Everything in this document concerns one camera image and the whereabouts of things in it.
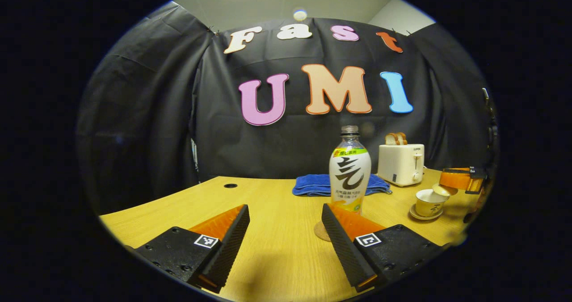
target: saucer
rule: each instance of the saucer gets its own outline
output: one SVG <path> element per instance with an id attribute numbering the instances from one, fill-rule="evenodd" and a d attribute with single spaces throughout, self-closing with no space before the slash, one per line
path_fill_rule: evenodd
<path id="1" fill-rule="evenodd" d="M 417 218 L 418 220 L 423 220 L 423 221 L 432 220 L 433 218 L 437 218 L 437 217 L 441 216 L 442 213 L 443 213 L 443 209 L 441 209 L 441 211 L 439 213 L 437 213 L 436 215 L 423 217 L 423 216 L 419 216 L 417 214 L 417 212 L 415 212 L 415 204 L 413 204 L 413 206 L 411 206 L 411 208 L 409 208 L 409 214 L 411 214 L 411 216 Z"/>

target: wall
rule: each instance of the wall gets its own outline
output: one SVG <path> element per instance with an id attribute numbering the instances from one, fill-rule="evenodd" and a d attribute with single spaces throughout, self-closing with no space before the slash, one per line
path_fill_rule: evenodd
<path id="1" fill-rule="evenodd" d="M 371 19 L 368 24 L 394 29 L 397 33 L 409 35 L 431 25 L 435 21 L 422 11 L 403 0 L 391 0 Z"/>

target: green label band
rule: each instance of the green label band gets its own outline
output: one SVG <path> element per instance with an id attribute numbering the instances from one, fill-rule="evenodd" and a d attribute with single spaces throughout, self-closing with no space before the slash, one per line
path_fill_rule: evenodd
<path id="1" fill-rule="evenodd" d="M 333 151 L 333 157 L 341 157 L 343 155 L 354 155 L 354 154 L 361 154 L 361 153 L 367 153 L 367 149 L 366 148 L 354 148 L 354 149 L 351 149 L 349 151 L 345 151 L 345 148 L 336 148 Z"/>

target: pink letter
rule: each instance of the pink letter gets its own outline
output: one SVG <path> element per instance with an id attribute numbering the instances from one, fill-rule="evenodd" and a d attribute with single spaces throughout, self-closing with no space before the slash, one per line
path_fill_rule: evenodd
<path id="1" fill-rule="evenodd" d="M 357 41 L 359 39 L 358 34 L 353 32 L 350 26 L 335 25 L 330 29 L 335 37 L 339 41 Z"/>
<path id="2" fill-rule="evenodd" d="M 272 86 L 272 109 L 260 112 L 256 106 L 256 90 L 260 87 L 260 80 L 250 80 L 239 86 L 242 93 L 242 107 L 244 120 L 253 126 L 270 125 L 284 115 L 286 98 L 284 97 L 284 82 L 288 74 L 275 74 L 269 76 L 266 82 Z"/>

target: cork coaster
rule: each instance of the cork coaster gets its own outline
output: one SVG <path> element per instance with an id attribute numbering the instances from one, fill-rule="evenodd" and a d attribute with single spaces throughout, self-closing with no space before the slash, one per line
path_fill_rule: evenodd
<path id="1" fill-rule="evenodd" d="M 324 223 L 322 222 L 319 222 L 316 224 L 316 226 L 314 226 L 314 234 L 316 234 L 317 237 L 320 237 L 320 239 L 323 239 L 324 241 L 331 242 L 331 239 L 329 239 L 328 233 L 325 230 Z"/>

